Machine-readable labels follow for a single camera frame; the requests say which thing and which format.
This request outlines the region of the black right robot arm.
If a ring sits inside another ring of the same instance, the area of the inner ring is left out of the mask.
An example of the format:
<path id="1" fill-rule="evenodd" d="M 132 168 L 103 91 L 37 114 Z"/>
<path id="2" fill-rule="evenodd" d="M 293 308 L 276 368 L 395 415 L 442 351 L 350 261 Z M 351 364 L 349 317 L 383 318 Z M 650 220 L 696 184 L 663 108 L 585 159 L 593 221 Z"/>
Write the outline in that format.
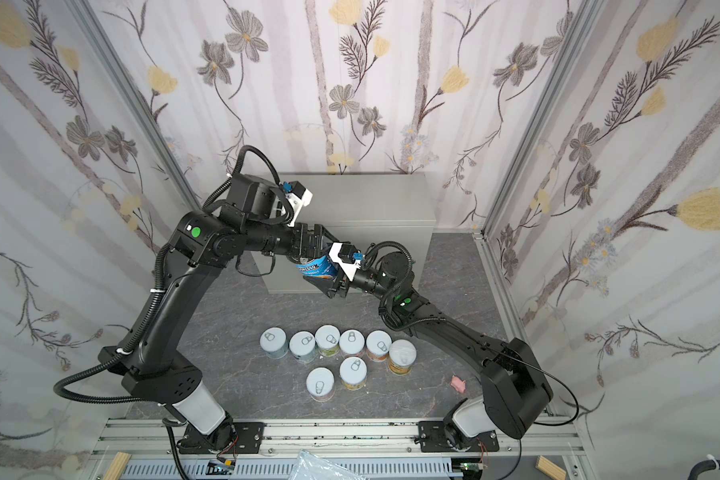
<path id="1" fill-rule="evenodd" d="M 390 330 L 424 340 L 453 356 L 477 376 L 480 396 L 464 400 L 443 419 L 444 442 L 466 451 L 492 431 L 520 440 L 534 425 L 550 426 L 541 415 L 554 398 L 555 376 L 539 365 L 519 338 L 503 341 L 452 319 L 413 286 L 413 259 L 400 243 L 383 241 L 360 252 L 334 242 L 326 251 L 336 270 L 315 286 L 326 296 L 357 289 L 379 301 L 378 315 Z"/>

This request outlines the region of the large blue labelled can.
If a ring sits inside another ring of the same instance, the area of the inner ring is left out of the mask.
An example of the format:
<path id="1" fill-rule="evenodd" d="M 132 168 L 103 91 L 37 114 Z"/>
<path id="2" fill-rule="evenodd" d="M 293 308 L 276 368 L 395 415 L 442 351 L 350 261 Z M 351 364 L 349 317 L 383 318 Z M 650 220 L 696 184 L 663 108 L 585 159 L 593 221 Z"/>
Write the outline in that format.
<path id="1" fill-rule="evenodd" d="M 302 276 L 307 278 L 334 279 L 337 276 L 337 269 L 328 255 L 299 264 L 297 269 Z"/>

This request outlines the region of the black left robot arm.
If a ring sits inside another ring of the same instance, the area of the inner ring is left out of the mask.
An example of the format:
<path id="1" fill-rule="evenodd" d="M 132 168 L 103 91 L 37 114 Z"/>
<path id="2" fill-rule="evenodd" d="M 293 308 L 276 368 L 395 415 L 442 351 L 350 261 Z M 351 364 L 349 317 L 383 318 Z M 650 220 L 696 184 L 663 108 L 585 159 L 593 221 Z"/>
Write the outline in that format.
<path id="1" fill-rule="evenodd" d="M 204 294 L 244 252 L 296 265 L 326 256 L 334 237 L 296 220 L 308 197 L 302 184 L 282 182 L 261 150 L 243 146 L 227 179 L 159 250 L 154 286 L 127 335 L 100 351 L 98 365 L 59 380 L 54 393 L 88 404 L 155 402 L 173 415 L 170 426 L 187 425 L 182 447 L 231 449 L 238 438 L 231 416 L 178 344 Z"/>

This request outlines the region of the white lid can orange label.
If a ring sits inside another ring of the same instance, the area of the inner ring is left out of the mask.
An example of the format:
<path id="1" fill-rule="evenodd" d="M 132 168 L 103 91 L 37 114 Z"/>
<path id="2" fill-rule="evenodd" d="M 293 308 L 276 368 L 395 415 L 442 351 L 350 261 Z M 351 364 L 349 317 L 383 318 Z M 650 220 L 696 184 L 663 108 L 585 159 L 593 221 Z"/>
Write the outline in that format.
<path id="1" fill-rule="evenodd" d="M 366 351 L 373 362 L 385 362 L 392 344 L 391 336 L 383 330 L 375 330 L 366 337 Z"/>

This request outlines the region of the plastic lid can yellow label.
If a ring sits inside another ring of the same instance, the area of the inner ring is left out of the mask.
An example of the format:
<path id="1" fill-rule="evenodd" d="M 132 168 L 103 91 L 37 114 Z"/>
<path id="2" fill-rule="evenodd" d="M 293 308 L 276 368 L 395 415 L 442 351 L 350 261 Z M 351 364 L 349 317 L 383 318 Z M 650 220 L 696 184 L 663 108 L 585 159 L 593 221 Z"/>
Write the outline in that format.
<path id="1" fill-rule="evenodd" d="M 388 369 L 396 375 L 407 375 L 416 358 L 417 350 L 412 342 L 403 339 L 395 340 L 388 352 Z"/>

